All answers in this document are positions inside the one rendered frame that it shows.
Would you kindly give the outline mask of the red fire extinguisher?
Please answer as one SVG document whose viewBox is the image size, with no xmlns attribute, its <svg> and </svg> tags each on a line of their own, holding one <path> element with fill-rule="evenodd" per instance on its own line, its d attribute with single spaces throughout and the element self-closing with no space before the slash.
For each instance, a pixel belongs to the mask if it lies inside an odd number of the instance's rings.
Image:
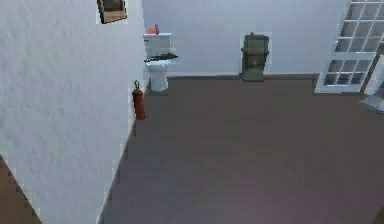
<svg viewBox="0 0 384 224">
<path fill-rule="evenodd" d="M 144 120 L 146 118 L 144 109 L 144 93 L 140 89 L 140 83 L 138 80 L 134 81 L 134 86 L 135 88 L 132 92 L 132 97 L 135 117 L 137 120 Z"/>
</svg>

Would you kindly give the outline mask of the white toilet with black seat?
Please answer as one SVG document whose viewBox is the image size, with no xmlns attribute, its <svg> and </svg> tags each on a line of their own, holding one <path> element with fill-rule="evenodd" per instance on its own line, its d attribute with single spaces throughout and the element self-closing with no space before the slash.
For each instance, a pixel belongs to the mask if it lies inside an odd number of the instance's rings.
<svg viewBox="0 0 384 224">
<path fill-rule="evenodd" d="M 168 72 L 171 61 L 178 56 L 172 49 L 172 34 L 144 34 L 146 58 L 145 68 L 150 75 L 150 86 L 153 91 L 164 91 L 168 88 Z"/>
</svg>

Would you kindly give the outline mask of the green bin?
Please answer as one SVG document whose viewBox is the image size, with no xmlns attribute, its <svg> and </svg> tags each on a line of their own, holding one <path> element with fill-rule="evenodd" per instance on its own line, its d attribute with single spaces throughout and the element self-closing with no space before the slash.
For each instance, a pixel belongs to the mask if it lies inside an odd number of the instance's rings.
<svg viewBox="0 0 384 224">
<path fill-rule="evenodd" d="M 268 36 L 256 35 L 254 32 L 245 36 L 244 46 L 241 48 L 242 69 L 239 74 L 244 82 L 264 81 L 266 60 L 270 54 L 268 44 Z"/>
</svg>

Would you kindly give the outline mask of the white paned glass door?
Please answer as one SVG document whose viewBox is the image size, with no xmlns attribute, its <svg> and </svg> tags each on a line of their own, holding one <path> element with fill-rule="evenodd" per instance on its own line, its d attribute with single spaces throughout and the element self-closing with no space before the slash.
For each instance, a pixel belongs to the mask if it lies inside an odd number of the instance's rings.
<svg viewBox="0 0 384 224">
<path fill-rule="evenodd" d="M 346 0 L 314 92 L 359 92 L 384 39 L 384 0 Z"/>
</svg>

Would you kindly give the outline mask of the brown framed wall picture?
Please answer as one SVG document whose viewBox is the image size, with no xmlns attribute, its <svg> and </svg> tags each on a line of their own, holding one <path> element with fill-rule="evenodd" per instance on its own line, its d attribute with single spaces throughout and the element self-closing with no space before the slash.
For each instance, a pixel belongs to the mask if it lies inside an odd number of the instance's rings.
<svg viewBox="0 0 384 224">
<path fill-rule="evenodd" d="M 102 24 L 127 18 L 124 0 L 97 0 L 97 4 Z"/>
</svg>

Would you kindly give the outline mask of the white pedestal object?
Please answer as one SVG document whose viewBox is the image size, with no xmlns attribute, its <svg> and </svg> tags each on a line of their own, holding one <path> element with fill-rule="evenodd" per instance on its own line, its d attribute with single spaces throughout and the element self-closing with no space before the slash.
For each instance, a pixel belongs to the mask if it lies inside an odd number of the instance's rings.
<svg viewBox="0 0 384 224">
<path fill-rule="evenodd" d="M 384 113 L 384 54 L 380 56 L 375 66 L 365 94 L 360 103 L 379 113 Z"/>
</svg>

